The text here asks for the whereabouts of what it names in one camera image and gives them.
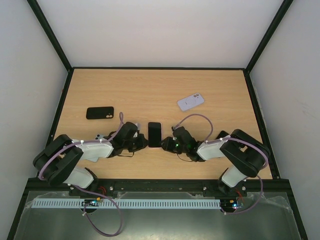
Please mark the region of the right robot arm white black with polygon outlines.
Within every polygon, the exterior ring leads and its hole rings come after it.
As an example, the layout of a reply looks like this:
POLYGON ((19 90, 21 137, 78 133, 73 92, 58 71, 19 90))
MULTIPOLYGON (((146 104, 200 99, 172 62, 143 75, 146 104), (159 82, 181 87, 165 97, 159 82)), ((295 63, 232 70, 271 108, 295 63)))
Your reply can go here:
POLYGON ((192 162, 226 157, 232 165, 217 181, 218 191, 229 196, 236 186, 248 178, 255 178, 269 164, 271 152, 263 143, 241 129, 232 133, 221 131, 215 140, 197 141, 182 126, 173 130, 173 136, 166 137, 160 144, 166 152, 186 154, 192 162))

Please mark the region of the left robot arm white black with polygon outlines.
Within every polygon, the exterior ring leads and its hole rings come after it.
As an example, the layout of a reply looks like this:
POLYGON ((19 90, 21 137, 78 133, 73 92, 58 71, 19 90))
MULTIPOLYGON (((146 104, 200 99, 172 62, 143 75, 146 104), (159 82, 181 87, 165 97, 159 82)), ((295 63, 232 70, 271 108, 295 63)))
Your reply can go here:
POLYGON ((76 140, 61 134, 34 158, 32 164, 38 170, 38 178, 50 186, 68 184, 86 189, 97 177, 88 168, 78 167, 79 161, 95 163, 100 158, 120 156, 124 150, 133 154, 147 145, 148 140, 138 126, 126 122, 109 135, 98 135, 94 140, 76 140))

